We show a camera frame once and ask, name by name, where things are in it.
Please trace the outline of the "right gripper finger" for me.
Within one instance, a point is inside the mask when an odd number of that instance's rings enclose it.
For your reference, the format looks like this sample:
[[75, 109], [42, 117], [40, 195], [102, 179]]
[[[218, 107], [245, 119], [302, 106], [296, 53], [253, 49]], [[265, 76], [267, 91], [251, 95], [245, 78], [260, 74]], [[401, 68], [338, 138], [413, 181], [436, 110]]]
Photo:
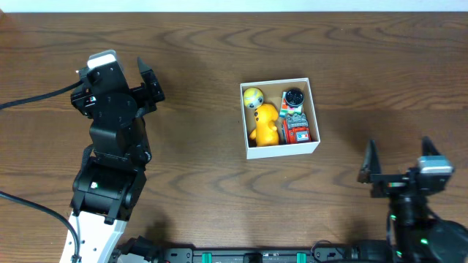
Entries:
[[422, 156], [441, 156], [432, 140], [425, 136], [421, 140]]
[[358, 173], [359, 183], [372, 183], [374, 175], [381, 174], [381, 166], [374, 140], [370, 140], [365, 152], [365, 157]]

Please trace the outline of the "red toy robot car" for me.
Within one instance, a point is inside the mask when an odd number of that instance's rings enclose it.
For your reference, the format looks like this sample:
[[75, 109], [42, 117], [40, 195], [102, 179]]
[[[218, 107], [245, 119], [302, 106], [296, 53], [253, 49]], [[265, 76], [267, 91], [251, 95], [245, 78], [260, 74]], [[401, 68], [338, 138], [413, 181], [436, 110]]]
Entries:
[[286, 114], [282, 123], [282, 132], [286, 144], [311, 142], [309, 122], [304, 113]]

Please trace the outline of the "small black round cap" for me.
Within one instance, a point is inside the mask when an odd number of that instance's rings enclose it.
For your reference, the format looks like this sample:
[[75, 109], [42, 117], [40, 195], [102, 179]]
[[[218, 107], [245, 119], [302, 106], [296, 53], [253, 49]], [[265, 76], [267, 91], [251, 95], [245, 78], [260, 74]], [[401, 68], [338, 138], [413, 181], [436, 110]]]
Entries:
[[285, 93], [284, 100], [289, 107], [300, 107], [304, 102], [304, 94], [299, 88], [291, 88]]

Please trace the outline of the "colourful puzzle cube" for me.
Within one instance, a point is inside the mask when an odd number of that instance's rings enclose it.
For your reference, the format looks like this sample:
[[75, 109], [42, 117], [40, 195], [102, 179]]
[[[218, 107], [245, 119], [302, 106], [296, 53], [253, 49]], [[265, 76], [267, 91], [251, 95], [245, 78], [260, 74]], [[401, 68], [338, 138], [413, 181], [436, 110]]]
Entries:
[[291, 107], [289, 104], [286, 102], [286, 91], [283, 92], [282, 94], [282, 103], [279, 111], [279, 117], [280, 118], [285, 118], [287, 114], [301, 114], [303, 112], [303, 105], [300, 105], [298, 107]]

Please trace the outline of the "yellow grey ball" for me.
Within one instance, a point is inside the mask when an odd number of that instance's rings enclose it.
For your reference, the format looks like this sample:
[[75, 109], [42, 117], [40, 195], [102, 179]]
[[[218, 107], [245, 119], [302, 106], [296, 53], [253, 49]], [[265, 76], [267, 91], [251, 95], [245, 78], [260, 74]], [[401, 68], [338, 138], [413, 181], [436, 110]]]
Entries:
[[257, 109], [264, 102], [263, 92], [259, 88], [247, 88], [243, 93], [244, 106], [249, 109]]

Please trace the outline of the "orange dinosaur toy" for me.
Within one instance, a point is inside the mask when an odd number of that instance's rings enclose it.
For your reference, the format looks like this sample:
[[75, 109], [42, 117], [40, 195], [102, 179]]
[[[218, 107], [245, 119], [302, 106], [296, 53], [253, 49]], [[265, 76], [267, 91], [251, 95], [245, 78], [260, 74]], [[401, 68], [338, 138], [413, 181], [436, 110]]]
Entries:
[[276, 121], [279, 113], [272, 104], [262, 104], [254, 111], [255, 129], [249, 135], [257, 147], [274, 146], [279, 144], [279, 133]]

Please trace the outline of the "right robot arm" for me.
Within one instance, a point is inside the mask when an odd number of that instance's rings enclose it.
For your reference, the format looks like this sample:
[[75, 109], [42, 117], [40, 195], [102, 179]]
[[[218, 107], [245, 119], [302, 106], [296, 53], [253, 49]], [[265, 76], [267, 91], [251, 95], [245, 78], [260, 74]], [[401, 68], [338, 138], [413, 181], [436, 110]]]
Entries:
[[428, 137], [421, 157], [404, 173], [382, 173], [377, 146], [369, 140], [358, 182], [370, 184], [373, 198], [389, 199], [394, 256], [400, 262], [466, 262], [467, 228], [439, 217], [428, 197], [445, 190], [455, 168]]

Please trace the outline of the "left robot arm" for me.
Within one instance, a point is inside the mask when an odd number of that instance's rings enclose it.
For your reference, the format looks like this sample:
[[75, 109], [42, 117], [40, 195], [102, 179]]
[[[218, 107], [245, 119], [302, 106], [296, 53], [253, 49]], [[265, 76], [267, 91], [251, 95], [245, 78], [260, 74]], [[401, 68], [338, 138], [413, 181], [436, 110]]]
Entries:
[[130, 88], [114, 50], [89, 56], [78, 70], [72, 106], [91, 119], [92, 144], [83, 151], [61, 262], [117, 262], [114, 248], [146, 183], [152, 159], [144, 115], [156, 111], [164, 92], [151, 67], [137, 60], [143, 79]]

